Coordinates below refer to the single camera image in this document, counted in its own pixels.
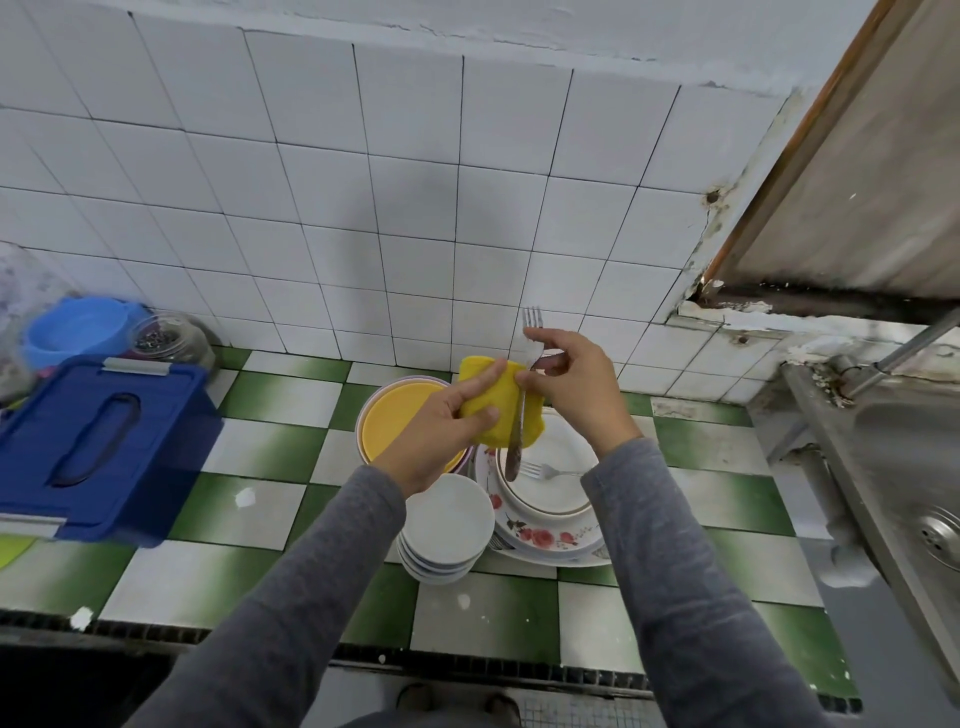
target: tiled countertop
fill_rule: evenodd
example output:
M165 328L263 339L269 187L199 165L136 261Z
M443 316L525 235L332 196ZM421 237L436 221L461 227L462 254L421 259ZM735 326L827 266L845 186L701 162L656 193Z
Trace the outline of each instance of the tiled countertop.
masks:
M0 536L0 609L70 616L85 606L103 620L214 627L359 465L353 429L367 397L413 373L270 352L221 356L208 391L227 418L224 431L169 540L135 549ZM856 697L745 410L624 397L810 687ZM253 505L238 507L248 489ZM407 575L391 551L343 642L643 671L610 567L556 569L492 552L456 584L433 587Z

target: hand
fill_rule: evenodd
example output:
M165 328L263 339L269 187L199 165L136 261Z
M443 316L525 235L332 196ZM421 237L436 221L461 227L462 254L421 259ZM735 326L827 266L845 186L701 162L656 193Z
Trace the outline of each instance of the hand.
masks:
M497 359L477 376L434 392L372 465L400 486L403 497L425 491L460 450L500 419L493 406L463 420L457 418L457 411L465 401L490 389L506 368L506 360Z
M523 333L564 353L545 356L535 365L545 375L517 372L516 383L549 398L598 458L643 436L620 396L613 364L600 347L582 334L559 328L525 328Z

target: faucet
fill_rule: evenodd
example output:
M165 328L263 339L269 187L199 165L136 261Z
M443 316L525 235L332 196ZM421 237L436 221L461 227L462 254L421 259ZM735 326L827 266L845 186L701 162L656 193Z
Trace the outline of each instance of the faucet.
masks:
M834 356L829 364L843 380L839 387L840 394L852 400L875 384L879 384L900 364L922 352L956 326L960 326L960 307L952 309L939 321L930 324L910 341L901 344L896 351L887 354L874 364L857 366L846 354Z

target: fork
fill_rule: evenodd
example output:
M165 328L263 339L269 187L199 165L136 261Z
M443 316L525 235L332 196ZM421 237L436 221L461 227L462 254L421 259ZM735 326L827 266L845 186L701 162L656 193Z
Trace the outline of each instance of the fork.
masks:
M526 460L520 463L520 473L534 480L553 480L557 475L583 475L580 471L558 471L546 463L528 463Z

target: shoe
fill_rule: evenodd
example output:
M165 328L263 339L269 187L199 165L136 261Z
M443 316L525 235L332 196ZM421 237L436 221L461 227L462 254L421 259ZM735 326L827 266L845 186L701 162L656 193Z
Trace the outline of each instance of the shoe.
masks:
M483 704L483 712L495 717L503 725L523 725L516 701L499 692L487 698Z
M411 683L400 691L396 697L396 709L399 711L412 711L425 713L432 711L437 707L434 699L433 688L423 683Z

